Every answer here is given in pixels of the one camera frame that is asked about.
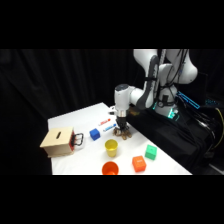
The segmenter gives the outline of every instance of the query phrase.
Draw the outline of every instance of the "blue block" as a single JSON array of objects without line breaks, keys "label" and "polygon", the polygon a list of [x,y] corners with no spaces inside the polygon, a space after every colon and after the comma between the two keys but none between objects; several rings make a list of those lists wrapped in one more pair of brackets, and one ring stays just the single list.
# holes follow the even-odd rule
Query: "blue block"
[{"label": "blue block", "polygon": [[94,129],[90,131],[91,138],[96,141],[98,138],[100,138],[100,132],[97,129]]}]

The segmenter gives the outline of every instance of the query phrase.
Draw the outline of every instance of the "orange cup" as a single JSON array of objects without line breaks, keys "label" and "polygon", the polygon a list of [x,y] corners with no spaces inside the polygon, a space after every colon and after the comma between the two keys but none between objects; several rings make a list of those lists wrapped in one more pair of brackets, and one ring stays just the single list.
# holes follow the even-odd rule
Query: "orange cup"
[{"label": "orange cup", "polygon": [[118,175],[118,165],[114,162],[108,162],[103,166],[102,173],[103,175]]}]

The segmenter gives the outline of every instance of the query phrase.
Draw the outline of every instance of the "black background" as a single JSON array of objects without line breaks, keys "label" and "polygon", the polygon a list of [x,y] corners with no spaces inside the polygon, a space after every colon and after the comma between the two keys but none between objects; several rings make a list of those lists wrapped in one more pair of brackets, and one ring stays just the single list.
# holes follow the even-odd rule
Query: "black background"
[{"label": "black background", "polygon": [[[224,95],[224,49],[191,49],[208,92]],[[118,84],[142,88],[133,49],[0,50],[0,173],[51,174],[39,148],[49,118],[96,103],[114,104]]]}]

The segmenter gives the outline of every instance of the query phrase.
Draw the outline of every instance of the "red cube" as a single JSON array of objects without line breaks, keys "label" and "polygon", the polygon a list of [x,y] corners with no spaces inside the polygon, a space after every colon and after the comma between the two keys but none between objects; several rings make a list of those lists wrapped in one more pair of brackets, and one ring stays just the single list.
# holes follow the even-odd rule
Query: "red cube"
[{"label": "red cube", "polygon": [[142,156],[134,157],[132,164],[134,166],[136,173],[145,171],[145,169],[146,169],[146,163]]}]

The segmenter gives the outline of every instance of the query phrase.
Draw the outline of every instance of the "green block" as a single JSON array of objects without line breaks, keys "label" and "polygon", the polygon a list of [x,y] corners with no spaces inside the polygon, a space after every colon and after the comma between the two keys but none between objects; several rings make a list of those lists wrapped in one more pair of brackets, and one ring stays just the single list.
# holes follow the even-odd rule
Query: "green block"
[{"label": "green block", "polygon": [[151,145],[147,146],[145,157],[151,160],[155,160],[157,155],[157,148]]}]

